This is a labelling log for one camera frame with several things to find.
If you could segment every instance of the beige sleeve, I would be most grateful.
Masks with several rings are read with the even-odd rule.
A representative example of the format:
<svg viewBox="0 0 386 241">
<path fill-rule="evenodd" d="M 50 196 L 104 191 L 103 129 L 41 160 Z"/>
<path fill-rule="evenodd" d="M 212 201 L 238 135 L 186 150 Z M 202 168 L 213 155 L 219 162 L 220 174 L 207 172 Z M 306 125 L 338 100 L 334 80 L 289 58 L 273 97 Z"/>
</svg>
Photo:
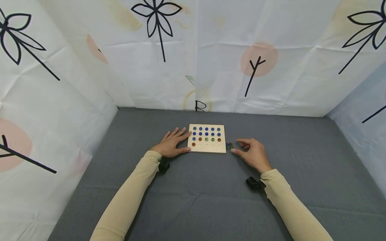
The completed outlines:
<svg viewBox="0 0 386 241">
<path fill-rule="evenodd" d="M 319 221 L 292 192 L 286 179 L 274 169 L 261 175 L 267 198 L 277 209 L 294 241 L 332 240 Z"/>
<path fill-rule="evenodd" d="M 142 197 L 158 171 L 161 155 L 148 151 L 100 218 L 90 241 L 123 241 Z"/>
</svg>

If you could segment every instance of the pink circle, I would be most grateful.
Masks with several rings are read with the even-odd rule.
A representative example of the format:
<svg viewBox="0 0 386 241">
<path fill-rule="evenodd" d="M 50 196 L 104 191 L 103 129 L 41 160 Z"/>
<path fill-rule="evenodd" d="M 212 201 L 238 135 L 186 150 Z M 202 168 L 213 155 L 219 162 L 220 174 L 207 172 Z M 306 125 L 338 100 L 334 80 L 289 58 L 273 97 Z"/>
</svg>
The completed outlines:
<svg viewBox="0 0 386 241">
<path fill-rule="evenodd" d="M 87 46 L 90 49 L 90 52 L 92 53 L 92 55 L 94 55 L 94 57 L 99 59 L 100 61 L 108 64 L 106 57 L 100 51 L 97 44 L 94 42 L 94 40 L 91 38 L 89 34 L 87 34 L 86 41 L 87 41 Z"/>
<path fill-rule="evenodd" d="M 24 156 L 29 156 L 32 151 L 32 141 L 28 135 L 12 122 L 0 119 L 0 144 L 4 145 L 2 136 L 7 140 L 9 149 L 14 150 Z M 0 148 L 0 155 L 10 154 L 9 152 Z M 24 160 L 17 156 L 0 157 L 0 172 L 8 171 Z"/>
<path fill-rule="evenodd" d="M 253 65 L 256 65 L 259 57 L 261 57 L 260 62 L 264 60 L 265 62 L 258 65 L 253 77 L 268 74 L 278 62 L 279 52 L 274 46 L 270 44 L 255 43 L 252 46 L 249 46 L 243 53 L 240 63 L 241 71 L 245 75 L 252 76 L 253 68 L 250 64 L 250 61 L 252 61 Z"/>
</svg>

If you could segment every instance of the wooden peg board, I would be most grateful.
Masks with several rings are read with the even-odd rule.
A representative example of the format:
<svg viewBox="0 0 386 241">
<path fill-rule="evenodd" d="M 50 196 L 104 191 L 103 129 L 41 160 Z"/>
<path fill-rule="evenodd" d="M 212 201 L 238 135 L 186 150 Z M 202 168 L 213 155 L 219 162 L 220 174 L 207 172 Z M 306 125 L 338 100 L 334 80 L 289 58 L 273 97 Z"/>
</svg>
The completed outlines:
<svg viewBox="0 0 386 241">
<path fill-rule="evenodd" d="M 191 152 L 222 154 L 227 152 L 223 125 L 190 124 L 189 131 L 192 132 L 188 138 L 188 147 L 192 149 Z"/>
</svg>

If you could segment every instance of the fabric wall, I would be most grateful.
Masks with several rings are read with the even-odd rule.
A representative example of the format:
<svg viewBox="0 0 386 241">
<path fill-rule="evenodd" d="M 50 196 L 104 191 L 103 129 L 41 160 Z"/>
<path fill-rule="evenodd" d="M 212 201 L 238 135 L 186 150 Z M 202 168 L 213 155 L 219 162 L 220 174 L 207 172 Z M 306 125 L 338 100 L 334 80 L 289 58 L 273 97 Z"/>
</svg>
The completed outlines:
<svg viewBox="0 0 386 241">
<path fill-rule="evenodd" d="M 49 236 L 116 106 L 324 116 L 386 59 L 385 1 L 0 0 L 0 240 Z"/>
<path fill-rule="evenodd" d="M 344 101 L 332 118 L 386 197 L 386 62 Z"/>
<path fill-rule="evenodd" d="M 0 8 L 0 240 L 42 241 L 117 107 L 37 1 Z"/>
<path fill-rule="evenodd" d="M 383 0 L 50 5 L 92 36 L 119 77 L 107 86 L 130 96 L 120 106 L 324 116 L 386 59 Z"/>
</svg>

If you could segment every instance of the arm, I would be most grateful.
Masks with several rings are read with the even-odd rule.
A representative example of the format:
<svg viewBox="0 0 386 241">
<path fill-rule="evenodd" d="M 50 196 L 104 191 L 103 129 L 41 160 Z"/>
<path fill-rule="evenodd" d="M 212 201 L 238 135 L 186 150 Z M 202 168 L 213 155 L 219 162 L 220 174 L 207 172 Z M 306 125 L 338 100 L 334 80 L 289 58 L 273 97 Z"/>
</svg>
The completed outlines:
<svg viewBox="0 0 386 241">
<path fill-rule="evenodd" d="M 191 132 L 183 128 L 178 132 L 166 133 L 161 143 L 146 152 L 134 171 L 118 190 L 101 216 L 90 241 L 123 241 L 138 211 L 142 197 L 158 171 L 161 157 L 174 157 L 190 151 L 190 148 L 176 149 L 176 145 L 188 138 Z"/>
<path fill-rule="evenodd" d="M 246 163 L 261 173 L 261 181 L 266 185 L 267 198 L 275 206 L 293 240 L 332 240 L 319 221 L 292 192 L 286 179 L 270 166 L 264 146 L 255 139 L 237 141 L 248 151 L 232 149 L 232 152 L 241 156 Z"/>
<path fill-rule="evenodd" d="M 267 186 L 265 188 L 267 198 L 275 206 L 293 240 L 332 240 L 319 221 L 292 192 L 290 185 L 278 170 L 263 173 L 261 180 Z"/>
</svg>

